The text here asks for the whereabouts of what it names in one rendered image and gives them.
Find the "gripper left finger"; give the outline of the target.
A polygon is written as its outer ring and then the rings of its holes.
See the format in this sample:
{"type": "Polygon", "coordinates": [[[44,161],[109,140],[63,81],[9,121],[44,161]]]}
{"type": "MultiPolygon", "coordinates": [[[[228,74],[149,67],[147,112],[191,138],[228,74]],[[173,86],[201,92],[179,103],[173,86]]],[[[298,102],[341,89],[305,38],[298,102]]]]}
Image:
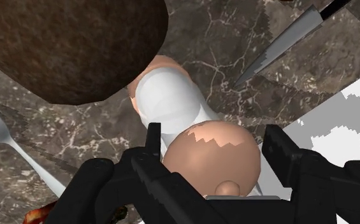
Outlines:
{"type": "Polygon", "coordinates": [[[120,162],[84,162],[45,224],[109,224],[118,207],[132,204],[145,224],[226,224],[225,219],[178,173],[160,162],[161,125],[150,123],[143,147],[120,162]]]}

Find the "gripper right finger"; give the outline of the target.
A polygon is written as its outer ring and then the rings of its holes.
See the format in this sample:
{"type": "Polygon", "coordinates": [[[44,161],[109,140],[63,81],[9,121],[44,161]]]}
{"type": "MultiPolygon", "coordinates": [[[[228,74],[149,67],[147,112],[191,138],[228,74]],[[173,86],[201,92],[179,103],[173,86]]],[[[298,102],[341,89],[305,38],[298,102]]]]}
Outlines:
{"type": "Polygon", "coordinates": [[[294,224],[360,224],[360,160],[343,167],[300,148],[278,125],[267,125],[262,154],[282,186],[291,188],[294,224]]]}

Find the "red and orange thing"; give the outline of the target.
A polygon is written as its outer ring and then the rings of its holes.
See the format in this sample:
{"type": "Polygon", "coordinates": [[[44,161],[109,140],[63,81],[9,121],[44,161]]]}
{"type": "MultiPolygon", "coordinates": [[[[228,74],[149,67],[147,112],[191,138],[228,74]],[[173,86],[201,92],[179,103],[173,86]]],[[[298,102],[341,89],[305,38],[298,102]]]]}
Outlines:
{"type": "Polygon", "coordinates": [[[53,209],[57,202],[54,201],[45,205],[39,209],[33,209],[25,214],[25,218],[22,224],[44,224],[50,211],[53,209]]]}

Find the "beige and white figure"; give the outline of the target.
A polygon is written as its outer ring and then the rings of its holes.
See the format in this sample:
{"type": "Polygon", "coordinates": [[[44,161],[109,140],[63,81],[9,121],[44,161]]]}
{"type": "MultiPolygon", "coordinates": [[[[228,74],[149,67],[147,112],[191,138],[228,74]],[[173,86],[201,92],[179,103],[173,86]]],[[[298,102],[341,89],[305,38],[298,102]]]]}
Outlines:
{"type": "Polygon", "coordinates": [[[144,126],[161,124],[163,165],[203,197],[261,195],[261,152],[241,125],[219,118],[188,72],[157,55],[127,86],[144,126]]]}

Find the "large brown rounded lump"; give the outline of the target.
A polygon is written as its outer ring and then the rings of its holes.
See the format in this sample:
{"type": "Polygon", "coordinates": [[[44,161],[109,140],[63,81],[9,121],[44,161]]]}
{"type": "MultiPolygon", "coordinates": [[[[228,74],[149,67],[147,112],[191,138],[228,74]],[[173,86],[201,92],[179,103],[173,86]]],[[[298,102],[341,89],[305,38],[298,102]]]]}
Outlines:
{"type": "Polygon", "coordinates": [[[0,0],[0,70],[52,104],[103,101],[152,61],[164,0],[0,0]]]}

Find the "black-handled kitchen knife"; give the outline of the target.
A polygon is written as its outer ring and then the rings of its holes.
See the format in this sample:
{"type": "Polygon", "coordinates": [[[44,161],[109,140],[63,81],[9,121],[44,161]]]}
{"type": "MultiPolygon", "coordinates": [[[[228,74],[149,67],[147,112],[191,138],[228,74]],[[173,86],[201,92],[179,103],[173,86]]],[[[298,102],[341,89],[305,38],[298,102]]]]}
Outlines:
{"type": "Polygon", "coordinates": [[[274,63],[297,42],[318,29],[324,21],[335,15],[350,2],[351,0],[332,0],[321,10],[312,4],[260,53],[237,79],[234,86],[239,86],[274,63]]]}

